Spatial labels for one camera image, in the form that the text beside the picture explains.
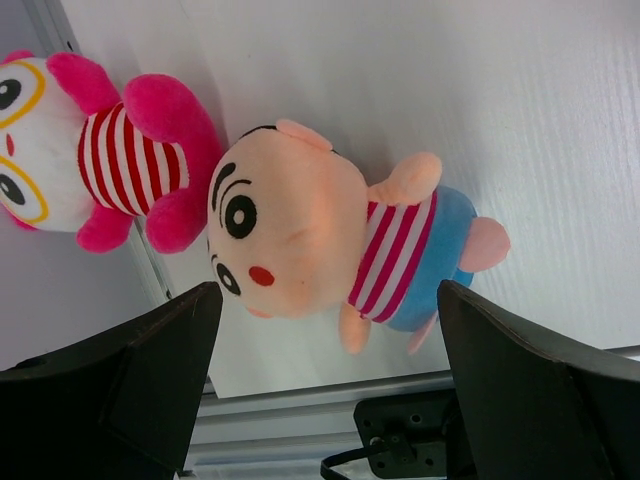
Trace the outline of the boy plush blue pants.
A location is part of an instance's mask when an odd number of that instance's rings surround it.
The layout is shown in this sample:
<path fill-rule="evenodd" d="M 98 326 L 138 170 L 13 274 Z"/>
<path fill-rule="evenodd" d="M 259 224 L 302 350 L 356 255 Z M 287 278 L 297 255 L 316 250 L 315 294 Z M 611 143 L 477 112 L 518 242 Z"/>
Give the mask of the boy plush blue pants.
<path fill-rule="evenodd" d="M 254 316 L 335 306 L 347 352 L 361 352 L 375 324 L 408 333 L 416 351 L 438 319 L 440 283 L 469 285 L 511 247 L 506 229 L 441 176 L 441 160 L 419 152 L 368 185 L 312 129 L 288 120 L 253 129 L 212 177 L 211 265 Z"/>

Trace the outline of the white pink plush with glasses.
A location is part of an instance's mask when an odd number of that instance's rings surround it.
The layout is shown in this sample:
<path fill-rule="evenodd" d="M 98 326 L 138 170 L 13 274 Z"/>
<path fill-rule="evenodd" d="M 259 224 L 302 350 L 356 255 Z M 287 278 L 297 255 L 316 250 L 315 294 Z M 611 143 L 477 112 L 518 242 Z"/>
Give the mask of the white pink plush with glasses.
<path fill-rule="evenodd" d="M 222 154 L 208 112 L 172 76 L 118 90 L 75 53 L 2 61 L 1 204 L 21 228 L 70 232 L 106 253 L 142 218 L 156 251 L 181 252 L 205 227 Z"/>

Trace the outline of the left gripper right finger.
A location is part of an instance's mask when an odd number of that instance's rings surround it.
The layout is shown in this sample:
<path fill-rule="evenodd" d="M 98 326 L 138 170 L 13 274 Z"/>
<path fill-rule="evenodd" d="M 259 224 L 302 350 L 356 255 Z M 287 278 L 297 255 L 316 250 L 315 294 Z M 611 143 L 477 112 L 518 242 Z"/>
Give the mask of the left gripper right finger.
<path fill-rule="evenodd" d="M 638 361 L 453 281 L 440 284 L 438 306 L 479 478 L 638 478 Z"/>

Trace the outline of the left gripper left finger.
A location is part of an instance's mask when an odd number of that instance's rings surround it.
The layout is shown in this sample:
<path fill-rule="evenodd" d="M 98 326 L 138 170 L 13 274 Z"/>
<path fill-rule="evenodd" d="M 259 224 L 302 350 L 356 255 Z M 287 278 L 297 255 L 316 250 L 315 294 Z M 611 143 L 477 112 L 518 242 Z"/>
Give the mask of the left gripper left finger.
<path fill-rule="evenodd" d="M 4 479 L 172 479 L 182 473 L 222 312 L 205 282 L 1 373 Z"/>

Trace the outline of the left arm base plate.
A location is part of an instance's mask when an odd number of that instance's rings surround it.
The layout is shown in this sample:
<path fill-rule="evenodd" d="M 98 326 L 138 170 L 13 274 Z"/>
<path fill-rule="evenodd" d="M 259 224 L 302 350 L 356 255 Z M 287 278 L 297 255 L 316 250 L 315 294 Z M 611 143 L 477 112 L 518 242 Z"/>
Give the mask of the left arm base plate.
<path fill-rule="evenodd" d="M 322 460 L 321 477 L 345 479 L 339 467 L 365 460 L 379 479 L 448 479 L 445 429 L 455 401 L 453 389 L 359 401 L 353 420 L 361 446 Z"/>

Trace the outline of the aluminium rail front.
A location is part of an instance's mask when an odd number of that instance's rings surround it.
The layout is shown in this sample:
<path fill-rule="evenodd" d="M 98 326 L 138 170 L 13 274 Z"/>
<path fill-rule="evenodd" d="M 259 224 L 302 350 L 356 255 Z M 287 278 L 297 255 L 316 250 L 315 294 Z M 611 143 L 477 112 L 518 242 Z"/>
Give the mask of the aluminium rail front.
<path fill-rule="evenodd" d="M 255 362 L 218 342 L 187 455 L 189 479 L 316 479 L 321 458 L 360 446 L 364 399 L 452 386 L 442 338 L 409 356 L 397 337 L 361 357 L 297 355 L 278 347 Z"/>

